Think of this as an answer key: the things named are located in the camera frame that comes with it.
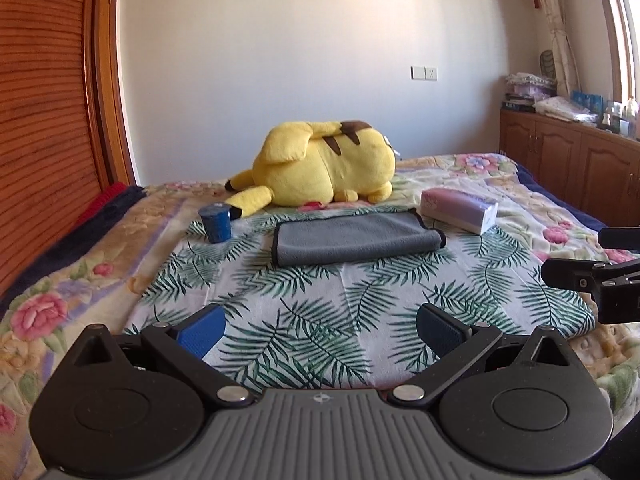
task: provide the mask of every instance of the crosshair logo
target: crosshair logo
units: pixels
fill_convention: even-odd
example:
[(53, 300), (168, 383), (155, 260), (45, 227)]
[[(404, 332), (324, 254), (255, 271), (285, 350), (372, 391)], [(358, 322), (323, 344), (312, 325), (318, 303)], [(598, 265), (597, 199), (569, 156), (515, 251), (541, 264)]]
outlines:
[(318, 404), (324, 404), (325, 402), (329, 402), (331, 397), (329, 397), (326, 393), (315, 394), (312, 399)]

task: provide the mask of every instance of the light switch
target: light switch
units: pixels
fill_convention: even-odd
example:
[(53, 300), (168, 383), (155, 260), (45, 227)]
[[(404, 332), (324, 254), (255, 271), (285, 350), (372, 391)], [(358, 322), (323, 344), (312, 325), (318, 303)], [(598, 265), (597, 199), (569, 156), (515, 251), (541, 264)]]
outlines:
[(427, 72), (425, 67), (423, 66), (412, 66), (411, 67), (411, 79), (427, 79)]

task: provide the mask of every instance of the gray ribbed plate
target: gray ribbed plate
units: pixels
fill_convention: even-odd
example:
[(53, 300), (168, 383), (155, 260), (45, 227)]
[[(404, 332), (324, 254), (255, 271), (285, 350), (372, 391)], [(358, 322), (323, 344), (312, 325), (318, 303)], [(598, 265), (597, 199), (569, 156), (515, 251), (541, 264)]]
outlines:
[[(71, 477), (50, 471), (46, 480)], [(199, 440), (140, 480), (513, 480), (469, 461), (429, 415), (388, 405), (375, 390), (267, 390), (219, 412)], [(594, 468), (545, 477), (606, 480)]]

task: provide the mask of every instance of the gray towel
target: gray towel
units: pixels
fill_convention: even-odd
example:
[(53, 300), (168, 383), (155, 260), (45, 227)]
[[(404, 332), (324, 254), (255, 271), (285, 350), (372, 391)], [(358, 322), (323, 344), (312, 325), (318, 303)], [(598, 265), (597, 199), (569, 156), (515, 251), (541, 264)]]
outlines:
[(415, 210), (334, 216), (277, 224), (271, 257), (281, 267), (361, 262), (435, 251), (446, 240)]

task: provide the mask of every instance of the dark blue blanket edge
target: dark blue blanket edge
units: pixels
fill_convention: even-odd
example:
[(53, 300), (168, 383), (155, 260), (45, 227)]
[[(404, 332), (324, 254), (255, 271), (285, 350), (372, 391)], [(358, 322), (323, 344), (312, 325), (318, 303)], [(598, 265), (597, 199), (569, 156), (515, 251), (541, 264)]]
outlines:
[(66, 234), (27, 267), (0, 298), (0, 319), (16, 296), (52, 272), (78, 261), (113, 228), (125, 213), (146, 196), (140, 186), (129, 186), (94, 216)]
[(585, 227), (588, 227), (589, 229), (593, 229), (594, 231), (600, 231), (601, 229), (604, 229), (605, 227), (607, 227), (600, 220), (595, 219), (593, 216), (587, 215), (587, 213), (584, 213), (579, 209), (576, 209), (574, 206), (569, 205), (567, 202), (563, 202), (559, 198), (549, 193), (545, 188), (540, 186), (540, 184), (538, 184), (535, 181), (535, 179), (533, 178), (533, 175), (529, 172), (527, 168), (525, 168), (524, 166), (521, 166), (520, 164), (516, 164), (516, 166), (518, 168), (518, 171), (516, 173), (516, 175), (518, 176), (518, 180), (523, 186), (526, 186), (527, 189), (536, 193), (543, 194), (549, 200), (554, 202), (556, 205), (559, 205), (560, 207), (564, 207), (565, 209), (567, 209), (569, 213), (575, 216), (578, 222), (580, 222)]

